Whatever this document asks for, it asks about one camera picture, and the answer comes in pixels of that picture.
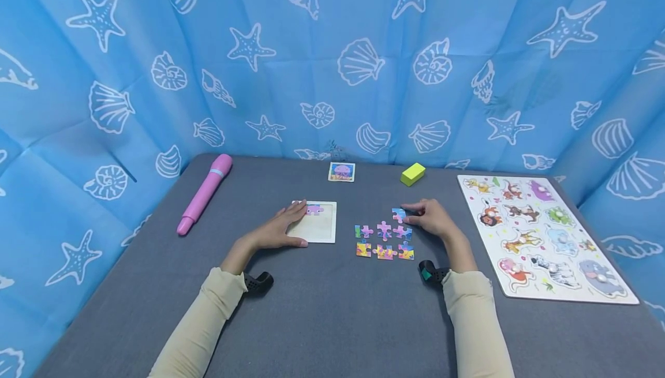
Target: pink pen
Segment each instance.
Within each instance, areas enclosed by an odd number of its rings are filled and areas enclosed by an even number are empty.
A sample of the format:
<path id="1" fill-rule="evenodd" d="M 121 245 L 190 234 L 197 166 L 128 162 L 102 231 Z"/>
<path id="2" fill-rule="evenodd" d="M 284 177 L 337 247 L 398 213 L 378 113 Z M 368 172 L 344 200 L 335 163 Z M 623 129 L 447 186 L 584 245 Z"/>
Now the pink pen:
<path id="1" fill-rule="evenodd" d="M 215 193 L 217 186 L 222 182 L 224 176 L 227 176 L 229 173 L 232 164 L 233 160 L 229 155 L 219 155 L 219 157 L 212 163 L 206 180 L 201 184 L 201 187 L 198 189 L 196 195 L 194 195 L 192 202 L 190 202 L 187 209 L 185 209 L 185 213 L 182 214 L 182 220 L 180 221 L 177 230 L 179 235 L 187 235 L 189 229 L 192 228 L 192 225 L 196 224 L 199 220 L 207 203 L 210 202 L 210 198 Z"/>

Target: table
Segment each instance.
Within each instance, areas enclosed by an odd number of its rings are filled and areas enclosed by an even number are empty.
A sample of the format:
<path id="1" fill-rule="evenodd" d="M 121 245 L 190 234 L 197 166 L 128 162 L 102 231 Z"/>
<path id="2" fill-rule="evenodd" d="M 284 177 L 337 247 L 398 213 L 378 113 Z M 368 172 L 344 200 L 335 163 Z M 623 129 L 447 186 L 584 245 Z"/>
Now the table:
<path id="1" fill-rule="evenodd" d="M 251 261 L 248 273 L 268 271 L 275 284 L 241 301 L 206 377 L 456 377 L 442 293 L 417 273 L 420 260 L 447 265 L 442 244 L 414 230 L 415 261 L 364 259 L 355 255 L 354 225 L 388 222 L 391 208 L 436 198 L 497 282 L 457 182 L 474 172 L 428 169 L 406 187 L 402 166 L 359 163 L 356 181 L 344 183 L 328 182 L 327 162 L 234 158 L 198 224 L 179 238 L 175 227 L 215 157 L 192 161 L 35 378 L 145 377 L 233 241 L 303 197 L 337 202 L 337 243 L 265 251 Z M 388 242 L 395 250 L 398 243 Z M 663 375 L 665 334 L 644 304 L 508 299 L 500 287 L 494 295 L 517 377 Z"/>

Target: yellow-green block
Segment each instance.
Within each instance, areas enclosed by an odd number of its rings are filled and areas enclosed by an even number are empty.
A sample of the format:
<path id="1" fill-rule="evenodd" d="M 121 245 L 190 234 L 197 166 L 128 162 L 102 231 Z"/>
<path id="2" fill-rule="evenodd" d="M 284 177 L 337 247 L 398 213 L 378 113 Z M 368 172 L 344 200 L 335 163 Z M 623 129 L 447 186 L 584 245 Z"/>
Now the yellow-green block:
<path id="1" fill-rule="evenodd" d="M 402 177 L 399 178 L 399 181 L 404 183 L 406 186 L 411 186 L 415 182 L 419 181 L 421 177 L 425 174 L 425 168 L 420 163 L 415 163 L 412 167 L 409 167 L 402 172 Z"/>

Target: blue curtain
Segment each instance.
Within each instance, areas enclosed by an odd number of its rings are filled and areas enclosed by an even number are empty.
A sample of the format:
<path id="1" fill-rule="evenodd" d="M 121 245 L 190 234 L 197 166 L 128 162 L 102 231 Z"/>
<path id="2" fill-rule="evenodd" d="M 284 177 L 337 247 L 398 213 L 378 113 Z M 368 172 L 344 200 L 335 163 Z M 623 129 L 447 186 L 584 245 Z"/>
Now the blue curtain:
<path id="1" fill-rule="evenodd" d="M 556 176 L 665 327 L 665 0 L 1 0 L 0 363 L 202 152 Z"/>

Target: cartoon zebra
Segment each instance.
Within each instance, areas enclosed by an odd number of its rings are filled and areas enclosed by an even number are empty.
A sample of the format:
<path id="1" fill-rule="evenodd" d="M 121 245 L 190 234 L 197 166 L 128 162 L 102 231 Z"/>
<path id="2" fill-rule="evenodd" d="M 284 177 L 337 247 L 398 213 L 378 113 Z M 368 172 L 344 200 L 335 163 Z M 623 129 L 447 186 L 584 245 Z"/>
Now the cartoon zebra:
<path id="1" fill-rule="evenodd" d="M 550 279 L 558 285 L 572 289 L 582 287 L 580 283 L 575 280 L 573 270 L 570 269 L 568 263 L 553 263 L 539 255 L 529 257 L 534 267 L 547 271 Z"/>

